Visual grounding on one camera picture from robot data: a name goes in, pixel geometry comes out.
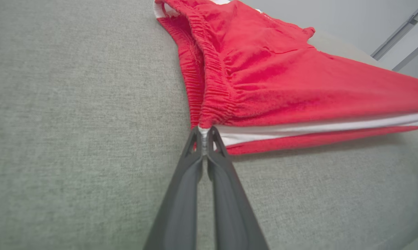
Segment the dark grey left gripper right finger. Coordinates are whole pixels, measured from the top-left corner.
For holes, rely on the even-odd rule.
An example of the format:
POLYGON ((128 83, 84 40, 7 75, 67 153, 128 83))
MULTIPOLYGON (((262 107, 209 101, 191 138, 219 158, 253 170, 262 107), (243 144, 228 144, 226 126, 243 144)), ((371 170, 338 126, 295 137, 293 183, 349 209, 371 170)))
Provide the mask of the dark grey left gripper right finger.
POLYGON ((269 246, 217 128, 207 135, 217 250, 267 250, 269 246))

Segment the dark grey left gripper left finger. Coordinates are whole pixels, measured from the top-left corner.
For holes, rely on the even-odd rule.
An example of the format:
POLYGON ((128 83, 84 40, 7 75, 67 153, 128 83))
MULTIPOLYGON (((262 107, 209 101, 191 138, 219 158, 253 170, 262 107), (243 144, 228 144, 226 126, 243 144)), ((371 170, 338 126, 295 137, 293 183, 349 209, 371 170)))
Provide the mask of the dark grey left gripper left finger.
POLYGON ((202 136, 193 128, 155 217, 144 250, 194 250, 197 187, 202 177, 202 136))

